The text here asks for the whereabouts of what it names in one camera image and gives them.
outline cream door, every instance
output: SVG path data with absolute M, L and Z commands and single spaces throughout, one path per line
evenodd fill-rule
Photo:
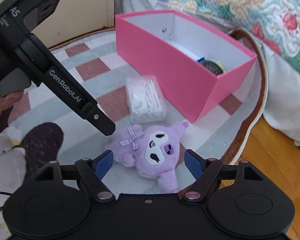
M 51 47 L 114 25 L 114 0 L 60 0 L 56 11 L 33 33 Z

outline screw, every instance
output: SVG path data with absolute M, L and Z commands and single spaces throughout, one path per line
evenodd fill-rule
M 113 194 L 109 191 L 101 191 L 97 194 L 97 198 L 101 200 L 107 200 L 112 198 Z
M 185 197 L 187 199 L 190 199 L 190 200 L 195 200 L 195 199 L 198 199 L 201 197 L 200 193 L 199 192 L 196 192 L 196 191 L 189 191 L 185 194 Z

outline purple gingham bow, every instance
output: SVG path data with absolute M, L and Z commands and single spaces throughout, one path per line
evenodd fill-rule
M 137 139 L 140 138 L 140 137 L 142 137 L 144 135 L 144 133 L 143 133 L 143 131 L 140 131 L 140 132 L 138 132 L 136 134 L 130 127 L 128 127 L 128 132 L 129 132 L 129 134 L 131 136 L 131 139 L 121 141 L 120 144 L 122 146 L 127 146 L 127 145 L 131 144 L 133 150 L 136 151 L 136 150 L 139 149 L 139 145 L 137 143 Z

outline cotton swab container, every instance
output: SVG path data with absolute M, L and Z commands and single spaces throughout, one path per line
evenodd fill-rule
M 166 118 L 165 98 L 155 76 L 128 78 L 126 92 L 132 123 L 159 122 Z

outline human hand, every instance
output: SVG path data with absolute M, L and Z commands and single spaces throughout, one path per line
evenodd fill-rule
M 23 91 L 17 91 L 0 98 L 0 115 L 2 111 L 12 107 L 16 102 L 20 101 L 22 96 Z

